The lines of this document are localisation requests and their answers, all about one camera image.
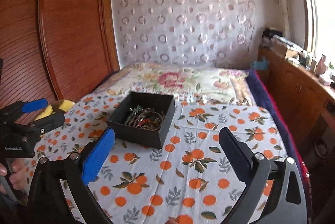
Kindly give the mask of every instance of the open box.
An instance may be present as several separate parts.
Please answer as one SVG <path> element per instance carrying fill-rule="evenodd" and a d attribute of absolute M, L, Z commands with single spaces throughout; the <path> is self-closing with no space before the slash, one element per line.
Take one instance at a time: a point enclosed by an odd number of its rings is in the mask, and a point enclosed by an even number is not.
<path fill-rule="evenodd" d="M 130 108 L 134 109 L 136 106 L 153 108 L 156 112 L 165 115 L 159 131 L 143 130 L 124 125 Z M 174 96 L 131 92 L 107 119 L 107 125 L 114 130 L 116 138 L 161 149 L 174 114 Z"/>

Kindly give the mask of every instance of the floral pillowcase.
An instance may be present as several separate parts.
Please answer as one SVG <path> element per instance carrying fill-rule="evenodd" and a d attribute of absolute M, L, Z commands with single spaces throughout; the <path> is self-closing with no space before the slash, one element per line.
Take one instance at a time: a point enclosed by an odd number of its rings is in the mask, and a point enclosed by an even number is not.
<path fill-rule="evenodd" d="M 163 67 L 158 64 L 137 63 L 118 74 L 112 76 L 113 81 L 108 80 L 96 92 L 108 90 L 109 94 L 116 95 L 132 90 L 178 94 L 179 97 L 193 94 L 195 97 L 206 96 L 213 102 L 254 105 L 245 81 L 247 72 L 241 70 Z"/>

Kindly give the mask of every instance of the orange print bedsheet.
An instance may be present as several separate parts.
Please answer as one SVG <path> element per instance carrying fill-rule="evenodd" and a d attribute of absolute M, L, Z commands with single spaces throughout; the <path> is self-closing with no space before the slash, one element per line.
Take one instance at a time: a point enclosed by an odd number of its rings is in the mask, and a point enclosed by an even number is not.
<path fill-rule="evenodd" d="M 28 184 L 41 156 L 64 159 L 96 140 L 123 98 L 100 93 L 79 101 L 65 114 L 64 126 L 45 134 L 35 147 L 36 156 L 26 160 Z M 221 223 L 245 188 L 218 142 L 225 126 L 253 152 L 269 159 L 287 156 L 266 109 L 176 101 L 162 149 L 116 139 L 96 181 L 88 186 L 115 224 L 165 223 L 169 217 L 180 224 Z M 67 183 L 62 186 L 73 215 L 83 221 Z M 259 218 L 270 189 L 271 182 L 250 221 Z"/>

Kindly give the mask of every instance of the wooden wardrobe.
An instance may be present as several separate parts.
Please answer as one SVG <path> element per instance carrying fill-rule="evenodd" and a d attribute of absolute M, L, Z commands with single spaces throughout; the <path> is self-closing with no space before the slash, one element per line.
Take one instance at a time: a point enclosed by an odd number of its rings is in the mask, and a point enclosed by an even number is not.
<path fill-rule="evenodd" d="M 119 69 L 110 0 L 0 0 L 0 58 L 0 108 L 79 100 Z"/>

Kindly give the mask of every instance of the finger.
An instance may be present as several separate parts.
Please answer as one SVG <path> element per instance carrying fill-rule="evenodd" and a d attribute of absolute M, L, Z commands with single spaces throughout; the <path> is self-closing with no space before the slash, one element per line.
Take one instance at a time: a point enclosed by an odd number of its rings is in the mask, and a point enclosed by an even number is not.
<path fill-rule="evenodd" d="M 165 222 L 165 224 L 178 224 L 173 218 L 169 218 L 168 221 Z"/>
<path fill-rule="evenodd" d="M 25 169 L 22 168 L 18 172 L 11 174 L 9 177 L 9 181 L 12 184 L 20 183 L 25 178 L 24 172 L 25 172 Z"/>
<path fill-rule="evenodd" d="M 26 167 L 23 159 L 15 159 L 12 162 L 12 169 L 14 172 L 18 172 L 19 170 L 21 170 L 22 168 Z"/>
<path fill-rule="evenodd" d="M 0 184 L 0 193 L 3 193 L 5 196 L 7 195 L 6 190 L 4 189 L 3 185 Z"/>
<path fill-rule="evenodd" d="M 15 184 L 13 184 L 13 188 L 15 189 L 15 190 L 23 190 L 24 189 L 24 187 L 25 187 L 25 180 L 22 180 L 20 183 L 15 183 Z"/>
<path fill-rule="evenodd" d="M 6 176 L 7 175 L 7 170 L 6 168 L 0 164 L 0 176 Z"/>

